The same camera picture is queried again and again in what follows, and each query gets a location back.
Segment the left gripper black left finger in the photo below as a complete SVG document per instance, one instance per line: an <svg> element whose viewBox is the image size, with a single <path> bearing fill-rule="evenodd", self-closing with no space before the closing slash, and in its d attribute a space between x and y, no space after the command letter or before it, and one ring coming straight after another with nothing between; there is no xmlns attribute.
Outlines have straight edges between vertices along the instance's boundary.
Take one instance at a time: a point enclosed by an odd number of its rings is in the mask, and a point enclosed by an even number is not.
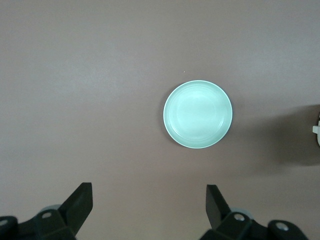
<svg viewBox="0 0 320 240"><path fill-rule="evenodd" d="M19 223L15 216L1 216L0 238L75 240L92 209L92 184L83 182L62 204L47 206L25 222Z"/></svg>

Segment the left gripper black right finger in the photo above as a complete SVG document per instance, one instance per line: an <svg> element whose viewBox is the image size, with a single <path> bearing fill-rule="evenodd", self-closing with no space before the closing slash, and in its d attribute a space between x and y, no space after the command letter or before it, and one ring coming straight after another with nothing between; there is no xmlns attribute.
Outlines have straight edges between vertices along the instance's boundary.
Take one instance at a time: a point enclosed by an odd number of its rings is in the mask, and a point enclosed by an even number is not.
<svg viewBox="0 0 320 240"><path fill-rule="evenodd" d="M206 186L206 214L211 225L202 240L305 240L307 236L295 224L272 220L267 226L247 214L232 211L217 185Z"/></svg>

